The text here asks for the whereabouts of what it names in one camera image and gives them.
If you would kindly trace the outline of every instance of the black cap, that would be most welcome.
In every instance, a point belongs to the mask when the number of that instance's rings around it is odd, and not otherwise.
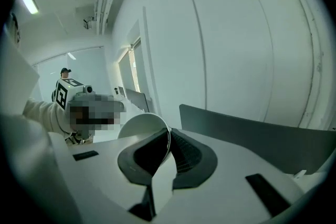
[[[68,73],[70,73],[71,72],[71,69],[67,69],[67,68],[62,68],[62,70],[61,70],[61,74],[63,73],[63,72],[68,72]]]

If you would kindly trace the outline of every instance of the black rectangular slot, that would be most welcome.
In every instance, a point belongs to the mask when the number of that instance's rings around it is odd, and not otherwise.
[[[272,217],[285,211],[290,204],[271,186],[261,174],[245,177]]]
[[[74,154],[73,157],[75,161],[80,161],[81,159],[90,158],[96,155],[99,155],[97,151],[87,151],[79,154]]]

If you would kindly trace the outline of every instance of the ceiling light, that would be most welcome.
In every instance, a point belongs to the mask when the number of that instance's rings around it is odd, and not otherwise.
[[[26,7],[28,8],[31,14],[38,13],[37,7],[33,0],[23,0],[23,2],[25,3]]]
[[[72,60],[75,60],[75,57],[70,52],[68,52],[68,55]]]

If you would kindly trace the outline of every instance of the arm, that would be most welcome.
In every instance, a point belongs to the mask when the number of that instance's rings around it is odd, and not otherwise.
[[[29,98],[23,115],[39,122],[48,132],[62,134],[64,138],[75,132],[66,120],[64,111],[56,103],[39,102]]]

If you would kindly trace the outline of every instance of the white sleeve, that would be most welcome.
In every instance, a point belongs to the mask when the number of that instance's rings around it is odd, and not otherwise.
[[[35,101],[29,98],[23,115],[31,120],[39,122],[48,132],[59,133],[68,138],[75,131],[65,118],[64,111],[57,103]]]

